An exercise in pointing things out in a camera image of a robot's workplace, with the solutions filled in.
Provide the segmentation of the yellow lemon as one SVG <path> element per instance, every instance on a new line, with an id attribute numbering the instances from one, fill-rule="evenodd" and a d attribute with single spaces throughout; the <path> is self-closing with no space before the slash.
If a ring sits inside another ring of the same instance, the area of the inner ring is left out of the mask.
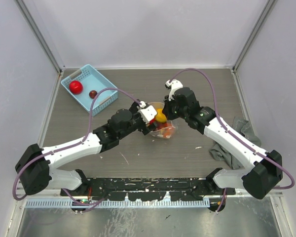
<path id="1" fill-rule="evenodd" d="M 166 116 L 163 114 L 162 109 L 161 109 L 161 108 L 158 108 L 158 109 L 156 109 L 156 111 L 157 111 L 157 114 L 156 114 L 156 116 L 154 117 L 155 120 L 156 120 L 157 122 L 159 122 L 159 123 L 166 123 L 166 122 L 167 122 L 167 118 L 166 118 Z"/>

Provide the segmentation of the red pear shaped fruit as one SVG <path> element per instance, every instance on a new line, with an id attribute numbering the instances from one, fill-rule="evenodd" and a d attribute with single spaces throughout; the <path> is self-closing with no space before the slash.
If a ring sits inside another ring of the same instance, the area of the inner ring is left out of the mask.
<path id="1" fill-rule="evenodd" d="M 155 119 L 152 119 L 149 124 L 157 124 L 157 121 Z"/>

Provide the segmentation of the orange tangerine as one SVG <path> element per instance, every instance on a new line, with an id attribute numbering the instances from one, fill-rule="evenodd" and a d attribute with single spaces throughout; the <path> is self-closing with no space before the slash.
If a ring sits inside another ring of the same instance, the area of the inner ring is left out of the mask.
<path id="1" fill-rule="evenodd" d="M 164 123 L 163 128 L 160 130 L 161 138 L 170 139 L 176 132 L 176 127 L 171 123 Z"/>

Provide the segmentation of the clear zip top bag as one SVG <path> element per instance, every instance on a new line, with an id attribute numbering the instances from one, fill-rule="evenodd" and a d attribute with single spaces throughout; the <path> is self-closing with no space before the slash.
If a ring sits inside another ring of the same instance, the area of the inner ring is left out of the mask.
<path id="1" fill-rule="evenodd" d="M 170 139 L 177 131 L 178 125 L 174 120 L 166 120 L 163 113 L 164 103 L 150 102 L 149 105 L 152 105 L 157 111 L 157 115 L 154 117 L 157 127 L 150 132 L 150 135 L 155 138 Z"/>

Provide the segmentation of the small dark red fruit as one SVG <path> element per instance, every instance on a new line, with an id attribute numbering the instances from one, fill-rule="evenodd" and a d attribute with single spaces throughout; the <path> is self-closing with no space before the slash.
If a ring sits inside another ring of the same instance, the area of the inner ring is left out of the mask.
<path id="1" fill-rule="evenodd" d="M 96 97 L 97 94 L 98 94 L 97 91 L 95 91 L 95 90 L 91 90 L 91 91 L 89 92 L 89 97 L 90 97 L 91 99 L 94 99 L 94 98 Z"/>

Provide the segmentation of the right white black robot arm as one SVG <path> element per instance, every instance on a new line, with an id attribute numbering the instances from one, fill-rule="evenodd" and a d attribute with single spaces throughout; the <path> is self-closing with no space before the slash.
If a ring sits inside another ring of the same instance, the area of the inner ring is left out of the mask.
<path id="1" fill-rule="evenodd" d="M 238 170 L 216 169 L 207 178 L 207 190 L 218 194 L 224 188 L 245 189 L 263 199 L 282 180 L 282 156 L 267 152 L 232 129 L 210 107 L 200 106 L 194 92 L 183 86 L 167 86 L 163 113 L 170 120 L 182 118 L 191 127 L 222 145 L 241 164 Z"/>

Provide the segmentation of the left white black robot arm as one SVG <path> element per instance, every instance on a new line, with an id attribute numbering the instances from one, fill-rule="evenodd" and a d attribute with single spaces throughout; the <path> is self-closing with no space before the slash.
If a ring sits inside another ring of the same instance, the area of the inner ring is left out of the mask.
<path id="1" fill-rule="evenodd" d="M 134 131 L 138 130 L 144 135 L 150 133 L 156 127 L 156 115 L 157 111 L 152 105 L 133 103 L 129 109 L 118 110 L 106 124 L 85 137 L 45 148 L 40 148 L 38 144 L 28 146 L 15 166 L 25 194 L 35 195 L 48 188 L 85 195 L 91 184 L 83 171 L 64 171 L 60 167 L 79 158 L 108 151 Z"/>

